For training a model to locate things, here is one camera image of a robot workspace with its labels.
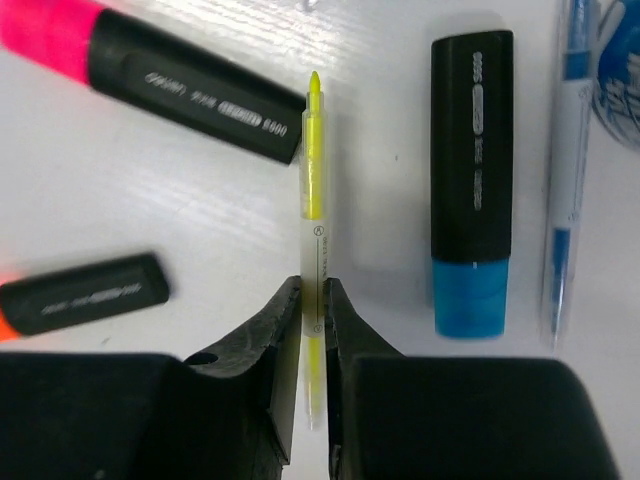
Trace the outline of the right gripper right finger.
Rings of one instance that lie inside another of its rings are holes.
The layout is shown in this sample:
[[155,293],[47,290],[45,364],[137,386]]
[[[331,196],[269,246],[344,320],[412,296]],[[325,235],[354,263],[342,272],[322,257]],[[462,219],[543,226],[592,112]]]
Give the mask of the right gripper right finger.
[[353,307],[327,307],[334,479],[616,479],[591,399],[545,358],[406,356]]

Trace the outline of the blue thin pen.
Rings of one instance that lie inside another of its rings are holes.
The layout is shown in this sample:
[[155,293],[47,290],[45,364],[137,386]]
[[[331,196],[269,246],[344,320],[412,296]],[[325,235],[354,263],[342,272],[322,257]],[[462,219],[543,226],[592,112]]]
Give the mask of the blue thin pen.
[[600,5],[560,3],[548,170],[541,324],[556,349],[568,323],[581,224]]

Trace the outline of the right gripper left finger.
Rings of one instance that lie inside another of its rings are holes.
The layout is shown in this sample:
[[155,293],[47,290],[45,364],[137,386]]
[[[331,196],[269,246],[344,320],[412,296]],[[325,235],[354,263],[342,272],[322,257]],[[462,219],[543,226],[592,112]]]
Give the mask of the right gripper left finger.
[[278,479],[291,458],[301,282],[185,360],[6,352],[5,479]]

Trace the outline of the yellow thin pen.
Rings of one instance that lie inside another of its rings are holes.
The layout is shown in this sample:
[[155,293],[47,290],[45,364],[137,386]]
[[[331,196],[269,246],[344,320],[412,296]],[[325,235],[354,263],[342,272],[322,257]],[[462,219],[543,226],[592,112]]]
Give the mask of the yellow thin pen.
[[326,410],[324,286],[328,270],[326,111],[320,76],[312,72],[302,115],[300,154],[300,277],[304,387],[309,428]]

